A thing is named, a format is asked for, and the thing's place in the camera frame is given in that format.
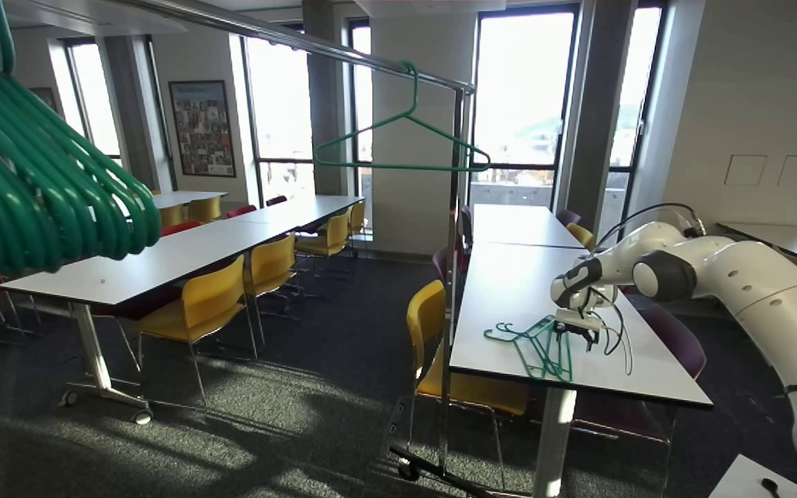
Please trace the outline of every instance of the dark carpet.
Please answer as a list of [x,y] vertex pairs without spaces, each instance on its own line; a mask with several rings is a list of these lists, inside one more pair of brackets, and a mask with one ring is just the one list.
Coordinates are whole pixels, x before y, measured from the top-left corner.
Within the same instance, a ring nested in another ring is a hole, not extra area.
[[[146,427],[132,409],[78,395],[84,380],[74,323],[21,312],[34,337],[0,328],[0,498],[93,494],[463,494],[437,479],[405,482],[388,446],[435,456],[452,443],[449,469],[489,487],[531,487],[536,413],[500,427],[496,464],[489,417],[414,404],[409,439],[406,298],[435,274],[427,259],[337,259],[320,295],[294,298],[291,315],[266,317],[261,360],[243,323],[203,348],[211,413],[182,346],[146,339],[142,392],[156,402]],[[670,461],[637,439],[574,435],[567,494],[709,494],[735,454],[797,482],[789,404],[774,373],[713,302],[679,305],[706,352],[713,409],[683,409]],[[99,321],[114,377],[138,380],[114,321]]]

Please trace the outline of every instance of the framed picture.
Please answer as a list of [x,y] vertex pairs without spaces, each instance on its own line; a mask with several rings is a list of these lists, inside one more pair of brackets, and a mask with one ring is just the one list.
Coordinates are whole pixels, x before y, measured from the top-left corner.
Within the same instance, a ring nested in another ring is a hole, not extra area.
[[51,110],[60,113],[60,104],[56,99],[56,92],[42,85],[42,89],[30,89]]
[[182,173],[235,178],[225,79],[171,79]]

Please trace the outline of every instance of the metal table leg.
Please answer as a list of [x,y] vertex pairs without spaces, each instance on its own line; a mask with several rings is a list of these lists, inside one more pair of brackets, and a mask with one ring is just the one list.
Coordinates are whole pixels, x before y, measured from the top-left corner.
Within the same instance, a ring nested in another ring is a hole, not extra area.
[[71,305],[70,312],[78,321],[78,331],[81,331],[81,339],[84,339],[85,362],[88,362],[92,377],[93,377],[93,385],[78,385],[78,388],[88,388],[88,389],[93,389],[102,398],[132,404],[132,406],[143,409],[138,422],[152,420],[152,409],[150,409],[146,398],[131,395],[131,392],[121,392],[121,389],[114,388],[111,371],[107,371],[106,357],[99,352],[92,308],[88,305]]
[[567,438],[576,409],[576,389],[547,388],[540,420],[540,446],[533,464],[533,494],[562,494]]

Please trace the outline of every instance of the wire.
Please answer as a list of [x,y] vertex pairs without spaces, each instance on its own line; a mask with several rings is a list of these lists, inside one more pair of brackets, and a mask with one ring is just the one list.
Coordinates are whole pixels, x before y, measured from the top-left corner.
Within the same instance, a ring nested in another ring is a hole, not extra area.
[[596,248],[603,248],[603,243],[607,243],[616,230],[622,230],[628,220],[633,220],[637,216],[651,214],[651,209],[662,209],[662,207],[679,207],[679,209],[688,214],[693,227],[698,227],[698,232],[706,236],[702,220],[701,220],[701,216],[698,216],[698,209],[694,209],[693,205],[687,205],[687,201],[657,201],[657,205],[648,205],[648,207],[641,207],[641,209],[628,214],[628,216],[621,218],[615,227],[610,227],[610,230],[597,237]]

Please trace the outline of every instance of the robotic arm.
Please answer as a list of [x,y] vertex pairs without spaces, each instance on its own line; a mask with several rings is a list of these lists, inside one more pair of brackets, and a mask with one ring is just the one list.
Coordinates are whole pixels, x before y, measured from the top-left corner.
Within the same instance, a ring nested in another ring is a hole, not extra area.
[[557,277],[557,321],[583,326],[610,298],[597,284],[633,281],[648,298],[720,298],[787,385],[797,447],[797,265],[755,241],[683,237],[652,220]]

